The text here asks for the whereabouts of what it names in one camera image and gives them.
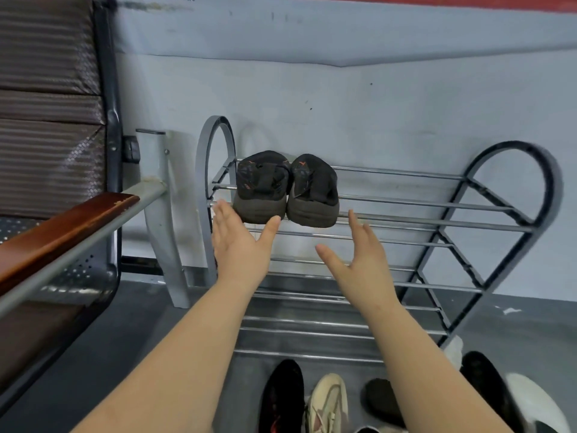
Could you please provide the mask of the black shoe with red lining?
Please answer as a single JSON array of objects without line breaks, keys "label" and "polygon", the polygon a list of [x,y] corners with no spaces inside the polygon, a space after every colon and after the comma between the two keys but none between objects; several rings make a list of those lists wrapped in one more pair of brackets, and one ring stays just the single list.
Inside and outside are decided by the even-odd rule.
[{"label": "black shoe with red lining", "polygon": [[304,412],[302,371],[294,360],[282,360],[263,390],[258,433],[301,433]]}]

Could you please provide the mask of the black and white shoe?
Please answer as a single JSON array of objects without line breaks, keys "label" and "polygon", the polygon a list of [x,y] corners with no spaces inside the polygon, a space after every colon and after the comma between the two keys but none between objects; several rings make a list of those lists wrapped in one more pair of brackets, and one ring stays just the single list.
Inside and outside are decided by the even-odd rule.
[{"label": "black and white shoe", "polygon": [[558,404],[530,378],[519,373],[502,377],[477,351],[464,355],[460,372],[514,433],[571,433]]}]

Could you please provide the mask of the grey metal shoe rack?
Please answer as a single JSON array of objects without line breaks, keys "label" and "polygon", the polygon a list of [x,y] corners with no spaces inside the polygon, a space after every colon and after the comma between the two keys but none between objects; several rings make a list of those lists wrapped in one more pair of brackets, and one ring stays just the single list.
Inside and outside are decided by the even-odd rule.
[{"label": "grey metal shoe rack", "polygon": [[[534,215],[476,179],[499,154],[529,159],[544,180]],[[561,170],[543,147],[506,141],[480,152],[460,174],[331,166],[340,212],[333,227],[286,216],[269,273],[243,318],[239,355],[380,364],[369,328],[313,249],[324,243],[350,263],[348,210],[369,223],[389,253],[395,291],[433,341],[447,345],[552,224],[563,196]]]}]

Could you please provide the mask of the person's left hand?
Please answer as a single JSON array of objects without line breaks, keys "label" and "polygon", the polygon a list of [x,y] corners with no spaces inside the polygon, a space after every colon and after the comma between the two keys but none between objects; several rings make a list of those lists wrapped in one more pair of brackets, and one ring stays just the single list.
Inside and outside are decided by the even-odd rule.
[{"label": "person's left hand", "polygon": [[213,211],[212,245],[218,266],[218,283],[251,296],[268,273],[270,258],[258,255],[258,239],[249,232],[229,203],[219,200]]}]

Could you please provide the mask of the person's left forearm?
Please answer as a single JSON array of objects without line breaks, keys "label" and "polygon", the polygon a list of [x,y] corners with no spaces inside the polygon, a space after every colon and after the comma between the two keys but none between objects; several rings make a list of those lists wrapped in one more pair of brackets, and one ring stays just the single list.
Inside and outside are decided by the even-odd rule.
[{"label": "person's left forearm", "polygon": [[258,284],[217,281],[71,433],[210,433]]}]

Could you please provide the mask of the person's right hand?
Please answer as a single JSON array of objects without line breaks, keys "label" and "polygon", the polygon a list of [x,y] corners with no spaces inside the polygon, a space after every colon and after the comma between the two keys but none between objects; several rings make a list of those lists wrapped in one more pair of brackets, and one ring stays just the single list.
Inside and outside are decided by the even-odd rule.
[{"label": "person's right hand", "polygon": [[334,278],[345,298],[362,315],[399,305],[393,277],[381,242],[370,225],[349,210],[349,226],[354,244],[350,275]]}]

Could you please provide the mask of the brown padded bench cushion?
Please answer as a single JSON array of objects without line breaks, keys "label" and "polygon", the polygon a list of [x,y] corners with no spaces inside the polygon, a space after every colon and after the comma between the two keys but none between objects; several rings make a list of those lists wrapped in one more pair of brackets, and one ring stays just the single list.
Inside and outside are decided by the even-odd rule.
[{"label": "brown padded bench cushion", "polygon": [[105,191],[91,0],[0,0],[0,216],[48,219]]}]

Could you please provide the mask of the black rounded shoe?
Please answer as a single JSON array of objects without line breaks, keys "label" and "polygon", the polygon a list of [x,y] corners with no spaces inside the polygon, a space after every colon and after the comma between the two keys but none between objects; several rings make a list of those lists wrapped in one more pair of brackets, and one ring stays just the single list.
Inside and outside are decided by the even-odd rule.
[{"label": "black rounded shoe", "polygon": [[387,425],[406,428],[389,380],[374,378],[365,383],[361,392],[361,404],[367,413]]}]

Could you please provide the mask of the black metal waiting bench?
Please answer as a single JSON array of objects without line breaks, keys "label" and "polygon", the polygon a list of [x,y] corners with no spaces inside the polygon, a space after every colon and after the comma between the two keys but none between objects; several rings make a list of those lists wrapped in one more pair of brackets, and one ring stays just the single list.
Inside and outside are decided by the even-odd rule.
[{"label": "black metal waiting bench", "polygon": [[[166,133],[137,129],[135,136],[124,135],[112,36],[115,0],[91,1],[105,110],[102,193],[140,201],[0,297],[0,419],[108,308],[121,281],[121,229],[138,213],[145,215],[172,303],[190,306],[172,222]],[[48,219],[0,216],[0,245]]]}]

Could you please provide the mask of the person's right forearm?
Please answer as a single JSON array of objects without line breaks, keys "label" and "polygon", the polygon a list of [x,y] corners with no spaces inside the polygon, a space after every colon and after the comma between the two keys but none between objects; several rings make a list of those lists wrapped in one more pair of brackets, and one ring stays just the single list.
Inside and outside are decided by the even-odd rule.
[{"label": "person's right forearm", "polygon": [[408,433],[513,433],[398,302],[358,306]]}]

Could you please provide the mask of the cream sneaker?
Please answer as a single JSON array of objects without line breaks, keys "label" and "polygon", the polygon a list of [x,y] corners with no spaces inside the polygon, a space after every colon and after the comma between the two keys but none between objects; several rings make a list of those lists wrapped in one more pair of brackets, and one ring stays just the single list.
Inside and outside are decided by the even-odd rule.
[{"label": "cream sneaker", "polygon": [[324,375],[307,403],[306,433],[346,433],[349,405],[345,382],[336,373]]}]

